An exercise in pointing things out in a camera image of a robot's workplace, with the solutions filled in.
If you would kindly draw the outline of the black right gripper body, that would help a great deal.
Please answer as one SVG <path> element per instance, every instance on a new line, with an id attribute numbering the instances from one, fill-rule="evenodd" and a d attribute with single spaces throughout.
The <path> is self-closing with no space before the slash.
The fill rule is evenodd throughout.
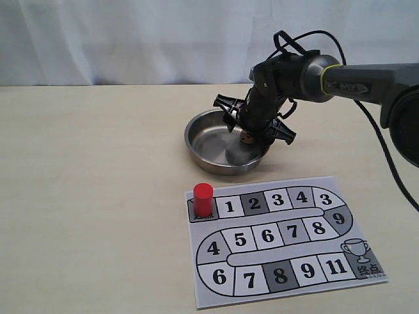
<path id="1" fill-rule="evenodd" d="M 266 129 L 273 119 L 283 121 L 292 114 L 281 114 L 280 108 L 288 99 L 303 97 L 301 75 L 305 63 L 304 56 L 286 53 L 253 67 L 253 86 L 240 111 L 240 121 L 242 129 L 254 139 L 266 139 Z"/>

